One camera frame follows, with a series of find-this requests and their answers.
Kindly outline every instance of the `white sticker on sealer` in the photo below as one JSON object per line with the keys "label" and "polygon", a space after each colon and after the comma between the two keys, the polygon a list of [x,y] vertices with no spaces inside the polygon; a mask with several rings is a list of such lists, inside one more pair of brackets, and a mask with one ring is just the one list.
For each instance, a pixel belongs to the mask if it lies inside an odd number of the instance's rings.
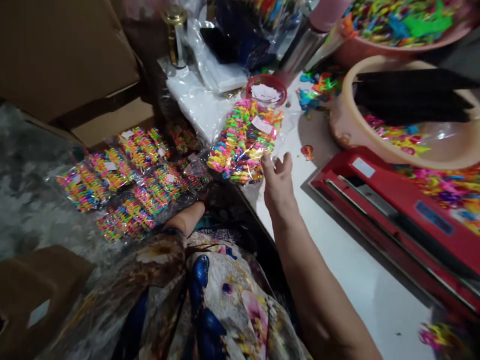
{"label": "white sticker on sealer", "polygon": [[375,174],[375,169],[359,157],[355,159],[355,161],[352,163],[352,166],[369,179],[373,174]]}
{"label": "white sticker on sealer", "polygon": [[267,124],[262,121],[257,115],[251,121],[251,124],[256,127],[258,130],[263,131],[264,133],[270,134],[274,128],[272,125]]}
{"label": "white sticker on sealer", "polygon": [[131,130],[128,130],[128,131],[125,131],[123,132],[121,135],[125,138],[125,139],[128,139],[129,137],[131,137],[134,133],[131,131]]}
{"label": "white sticker on sealer", "polygon": [[115,164],[113,162],[108,162],[108,161],[105,162],[105,167],[109,171],[117,170],[117,167],[115,166]]}

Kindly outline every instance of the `blue sticker on sealer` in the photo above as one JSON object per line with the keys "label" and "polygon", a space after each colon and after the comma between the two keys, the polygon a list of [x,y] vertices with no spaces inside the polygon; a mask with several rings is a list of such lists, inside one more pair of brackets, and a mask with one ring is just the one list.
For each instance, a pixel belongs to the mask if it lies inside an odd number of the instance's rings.
{"label": "blue sticker on sealer", "polygon": [[447,235],[452,235],[455,228],[450,225],[443,217],[433,211],[426,203],[419,201],[415,205],[415,209],[422,214],[427,220],[431,221],[437,228]]}

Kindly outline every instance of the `cardboard box flap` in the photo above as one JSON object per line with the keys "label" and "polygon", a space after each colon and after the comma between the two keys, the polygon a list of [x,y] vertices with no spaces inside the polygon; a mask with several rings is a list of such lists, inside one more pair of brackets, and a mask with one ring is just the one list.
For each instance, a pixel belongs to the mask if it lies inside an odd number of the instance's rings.
{"label": "cardboard box flap", "polygon": [[98,116],[72,129],[71,132],[86,147],[93,147],[103,142],[104,139],[120,134],[153,117],[153,106],[137,97],[120,109]]}
{"label": "cardboard box flap", "polygon": [[0,3],[0,97],[49,122],[139,80],[109,0]]}

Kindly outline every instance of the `cardboard box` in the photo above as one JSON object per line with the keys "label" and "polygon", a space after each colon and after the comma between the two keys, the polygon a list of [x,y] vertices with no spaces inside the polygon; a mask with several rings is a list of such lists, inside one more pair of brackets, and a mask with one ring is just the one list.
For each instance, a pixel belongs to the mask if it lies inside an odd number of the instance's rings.
{"label": "cardboard box", "polygon": [[93,269],[59,245],[0,262],[0,359],[34,359],[60,330]]}
{"label": "cardboard box", "polygon": [[109,0],[0,2],[0,97],[44,123],[139,81]]}
{"label": "cardboard box", "polygon": [[0,32],[0,98],[28,121],[92,147],[154,116],[109,0],[2,1]]}

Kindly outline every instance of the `human arm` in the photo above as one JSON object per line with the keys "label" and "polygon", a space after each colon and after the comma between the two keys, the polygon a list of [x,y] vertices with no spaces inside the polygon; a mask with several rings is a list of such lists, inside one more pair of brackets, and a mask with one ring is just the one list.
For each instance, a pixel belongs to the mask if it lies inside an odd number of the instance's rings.
{"label": "human arm", "polygon": [[168,220],[164,229],[178,229],[188,238],[195,229],[199,220],[205,213],[203,201],[197,201],[192,206],[180,211],[177,215]]}
{"label": "human arm", "polygon": [[290,153],[283,162],[277,159],[275,166],[268,154],[262,158],[262,166],[275,244],[310,353],[315,359],[382,359],[300,215]]}

